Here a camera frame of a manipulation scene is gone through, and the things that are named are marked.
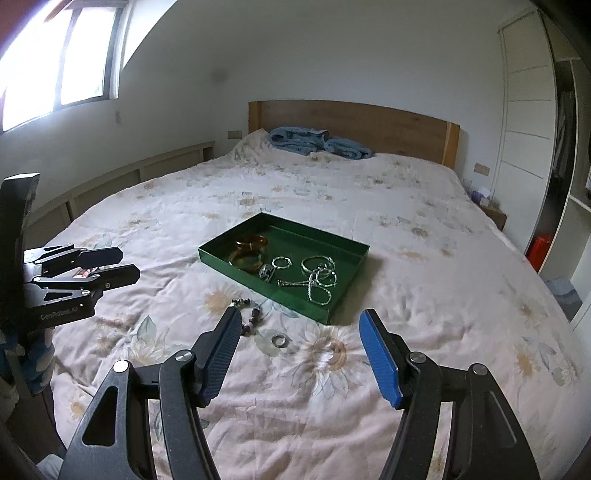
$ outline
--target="jewelry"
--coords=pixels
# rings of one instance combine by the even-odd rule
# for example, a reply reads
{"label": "jewelry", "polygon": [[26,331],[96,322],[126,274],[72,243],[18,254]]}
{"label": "jewelry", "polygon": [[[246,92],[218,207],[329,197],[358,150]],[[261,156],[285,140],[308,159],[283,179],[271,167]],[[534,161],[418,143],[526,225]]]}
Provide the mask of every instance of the jewelry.
{"label": "jewelry", "polygon": [[228,258],[231,266],[248,273],[258,273],[263,266],[263,253],[260,250],[236,250]]}
{"label": "jewelry", "polygon": [[[326,263],[325,264],[324,263],[321,263],[314,270],[311,270],[308,267],[306,267],[306,262],[308,260],[312,260],[314,258],[324,259],[324,260],[326,260]],[[303,259],[301,261],[300,266],[301,266],[302,271],[305,272],[305,273],[307,273],[307,274],[312,273],[313,271],[317,270],[318,268],[324,269],[325,272],[326,272],[326,275],[323,276],[323,277],[321,277],[321,278],[327,277],[329,275],[328,272],[330,272],[331,270],[334,270],[336,268],[335,261],[332,258],[330,258],[330,257],[325,257],[324,255],[312,255],[311,257],[306,257],[305,259]]]}
{"label": "jewelry", "polygon": [[[286,262],[286,265],[276,265],[275,262],[279,263],[280,261]],[[271,262],[271,265],[275,267],[277,270],[285,270],[286,268],[290,268],[293,263],[291,262],[291,258],[289,257],[275,257]]]}
{"label": "jewelry", "polygon": [[[316,283],[319,286],[321,286],[321,287],[334,287],[336,285],[336,272],[334,270],[331,270],[329,268],[317,268],[315,270],[315,272],[316,273],[314,275],[314,280],[316,281]],[[326,272],[327,274],[321,276],[320,275],[321,272],[322,273]],[[331,275],[334,276],[334,278],[335,278],[334,282],[332,282],[332,283],[322,283],[320,281],[320,279],[324,280],[325,278],[330,277]]]}
{"label": "jewelry", "polygon": [[285,335],[282,335],[280,333],[276,333],[275,335],[273,335],[271,337],[271,342],[277,348],[285,348],[287,346],[288,340]]}
{"label": "jewelry", "polygon": [[[324,286],[318,285],[316,283],[316,279],[315,279],[314,276],[315,276],[315,273],[312,272],[310,274],[310,278],[308,280],[308,301],[310,301],[312,303],[316,303],[317,305],[322,305],[322,306],[328,305],[330,303],[330,301],[332,300],[332,293],[329,291],[328,288],[325,288]],[[321,290],[324,290],[329,295],[329,299],[327,301],[317,301],[317,300],[314,300],[314,298],[312,298],[312,288],[313,287],[316,287],[316,288],[319,288]]]}
{"label": "jewelry", "polygon": [[251,312],[251,319],[248,323],[242,324],[242,330],[240,332],[240,335],[242,335],[243,337],[250,336],[250,334],[254,333],[255,327],[262,322],[261,307],[251,299],[233,299],[230,302],[230,307],[236,307],[237,309],[249,307],[251,306],[251,304],[254,305],[254,308]]}
{"label": "jewelry", "polygon": [[305,287],[308,284],[307,280],[302,281],[287,281],[287,280],[277,280],[277,285],[280,287]]}
{"label": "jewelry", "polygon": [[273,274],[275,273],[275,269],[276,267],[272,267],[271,265],[266,263],[259,270],[259,277],[261,278],[261,280],[264,280],[267,283],[269,283],[271,281]]}
{"label": "jewelry", "polygon": [[236,240],[238,250],[263,250],[269,240],[262,235],[244,235]]}
{"label": "jewelry", "polygon": [[251,306],[251,299],[233,299],[230,302],[230,307],[236,307],[238,309]]}
{"label": "jewelry", "polygon": [[[321,282],[319,282],[319,277],[320,277],[320,273],[326,269],[322,269],[322,268],[316,268],[315,270],[313,270],[310,273],[310,276],[308,278],[308,280],[302,280],[302,281],[285,281],[285,280],[277,280],[277,285],[280,287],[308,287],[308,301],[311,303],[316,303],[317,305],[328,305],[330,303],[330,301],[332,300],[332,293],[330,292],[330,290],[327,287],[334,287],[336,285],[336,273],[333,272],[332,270],[329,270],[329,273],[327,274],[333,274],[335,276],[335,280],[332,283],[327,283],[327,284],[323,284]],[[312,288],[319,288],[320,290],[323,290],[326,292],[326,294],[329,296],[327,301],[317,301],[313,298],[312,296]]]}

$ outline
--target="wooden headboard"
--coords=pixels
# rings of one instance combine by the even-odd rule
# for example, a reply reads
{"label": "wooden headboard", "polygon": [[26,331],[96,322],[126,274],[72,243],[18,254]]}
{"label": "wooden headboard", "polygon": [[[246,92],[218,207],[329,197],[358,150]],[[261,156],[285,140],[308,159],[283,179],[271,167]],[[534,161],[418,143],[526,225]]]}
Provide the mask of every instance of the wooden headboard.
{"label": "wooden headboard", "polygon": [[460,126],[418,113],[330,100],[263,100],[248,103],[248,131],[276,127],[325,129],[374,152],[422,158],[453,169]]}

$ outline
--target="red container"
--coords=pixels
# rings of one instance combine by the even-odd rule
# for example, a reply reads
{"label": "red container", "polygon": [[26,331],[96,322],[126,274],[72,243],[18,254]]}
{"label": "red container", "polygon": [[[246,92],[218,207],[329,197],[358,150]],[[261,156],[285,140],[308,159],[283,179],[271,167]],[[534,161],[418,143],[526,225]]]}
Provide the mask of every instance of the red container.
{"label": "red container", "polygon": [[536,272],[539,272],[540,268],[542,268],[542,263],[544,263],[548,250],[550,250],[552,238],[551,235],[541,235],[536,237],[530,245],[526,257]]}

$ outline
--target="power outlet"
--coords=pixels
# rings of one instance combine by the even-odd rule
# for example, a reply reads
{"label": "power outlet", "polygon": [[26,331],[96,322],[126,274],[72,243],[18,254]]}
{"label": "power outlet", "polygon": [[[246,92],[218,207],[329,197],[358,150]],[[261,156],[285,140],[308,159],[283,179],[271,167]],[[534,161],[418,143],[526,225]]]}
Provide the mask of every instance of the power outlet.
{"label": "power outlet", "polygon": [[228,130],[228,140],[240,140],[242,138],[242,130]]}
{"label": "power outlet", "polygon": [[485,177],[488,176],[488,174],[491,172],[490,168],[484,165],[481,165],[479,163],[477,163],[476,165],[474,165],[474,171],[476,173],[479,173],[480,175],[484,175]]}

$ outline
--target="amber bangle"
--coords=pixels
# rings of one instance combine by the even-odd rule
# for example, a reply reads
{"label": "amber bangle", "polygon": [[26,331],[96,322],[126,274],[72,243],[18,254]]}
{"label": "amber bangle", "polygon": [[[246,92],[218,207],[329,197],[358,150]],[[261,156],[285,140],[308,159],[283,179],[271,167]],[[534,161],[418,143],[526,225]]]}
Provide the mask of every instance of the amber bangle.
{"label": "amber bangle", "polygon": [[231,266],[248,273],[258,273],[263,266],[263,253],[260,250],[239,249],[230,255],[228,263]]}
{"label": "amber bangle", "polygon": [[236,247],[238,250],[263,250],[269,240],[262,235],[245,235],[236,240]]}

